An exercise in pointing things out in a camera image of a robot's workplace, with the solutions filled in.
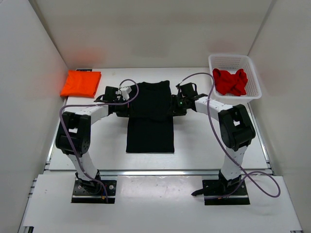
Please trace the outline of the black t shirt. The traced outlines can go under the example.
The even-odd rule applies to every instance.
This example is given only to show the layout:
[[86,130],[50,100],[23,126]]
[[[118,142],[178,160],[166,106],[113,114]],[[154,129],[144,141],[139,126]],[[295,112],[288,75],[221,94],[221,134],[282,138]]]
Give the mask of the black t shirt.
[[127,126],[127,153],[173,153],[174,131],[170,81],[131,86]]

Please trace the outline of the orange t shirt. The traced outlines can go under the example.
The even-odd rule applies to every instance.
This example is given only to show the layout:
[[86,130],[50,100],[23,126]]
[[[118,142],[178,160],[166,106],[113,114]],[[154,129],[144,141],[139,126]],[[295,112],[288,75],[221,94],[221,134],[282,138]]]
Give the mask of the orange t shirt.
[[94,98],[101,76],[99,71],[69,70],[60,96]]

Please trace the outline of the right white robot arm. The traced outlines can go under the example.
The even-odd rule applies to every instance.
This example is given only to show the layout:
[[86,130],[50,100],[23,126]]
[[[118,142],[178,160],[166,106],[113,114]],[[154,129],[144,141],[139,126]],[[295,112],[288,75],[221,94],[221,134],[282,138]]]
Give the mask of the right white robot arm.
[[246,107],[221,103],[206,94],[198,94],[197,85],[187,83],[176,86],[172,97],[175,116],[185,115],[188,109],[207,115],[219,123],[221,145],[225,146],[225,159],[219,171],[218,188],[224,194],[231,193],[241,180],[244,154],[256,133]]

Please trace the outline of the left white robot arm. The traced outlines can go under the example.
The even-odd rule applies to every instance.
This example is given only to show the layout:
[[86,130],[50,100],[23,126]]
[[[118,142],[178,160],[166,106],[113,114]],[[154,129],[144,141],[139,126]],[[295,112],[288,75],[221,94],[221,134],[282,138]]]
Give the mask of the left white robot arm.
[[99,120],[115,113],[119,117],[128,117],[130,102],[138,95],[136,87],[110,87],[98,96],[93,104],[66,105],[63,108],[80,107],[77,112],[60,111],[60,125],[55,145],[70,158],[77,171],[77,179],[85,183],[85,189],[91,194],[101,191],[102,182],[99,171],[88,153],[91,140],[91,126]]

